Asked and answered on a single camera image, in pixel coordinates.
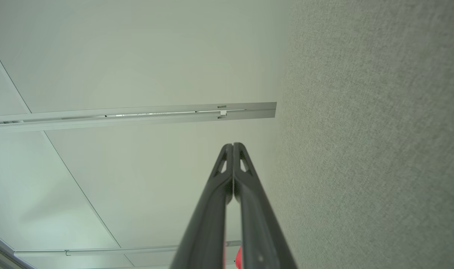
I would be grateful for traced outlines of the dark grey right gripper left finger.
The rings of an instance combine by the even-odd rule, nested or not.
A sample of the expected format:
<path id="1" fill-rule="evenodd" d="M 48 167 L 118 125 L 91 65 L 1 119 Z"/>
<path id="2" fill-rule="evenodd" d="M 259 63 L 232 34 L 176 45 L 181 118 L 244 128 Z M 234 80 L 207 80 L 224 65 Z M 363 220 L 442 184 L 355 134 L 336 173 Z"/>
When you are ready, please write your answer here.
<path id="1" fill-rule="evenodd" d="M 220 150 L 171 269 L 225 268 L 226 206 L 233 196 L 233 145 Z"/>

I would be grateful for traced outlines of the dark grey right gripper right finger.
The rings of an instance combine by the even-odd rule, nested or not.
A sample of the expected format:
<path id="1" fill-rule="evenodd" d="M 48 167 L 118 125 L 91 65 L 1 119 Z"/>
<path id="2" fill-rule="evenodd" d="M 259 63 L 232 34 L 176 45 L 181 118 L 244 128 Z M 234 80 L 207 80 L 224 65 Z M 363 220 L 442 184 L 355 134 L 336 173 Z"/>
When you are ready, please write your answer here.
<path id="1" fill-rule="evenodd" d="M 241 268 L 297 269 L 246 147 L 233 145 L 234 195 L 241 209 Z"/>

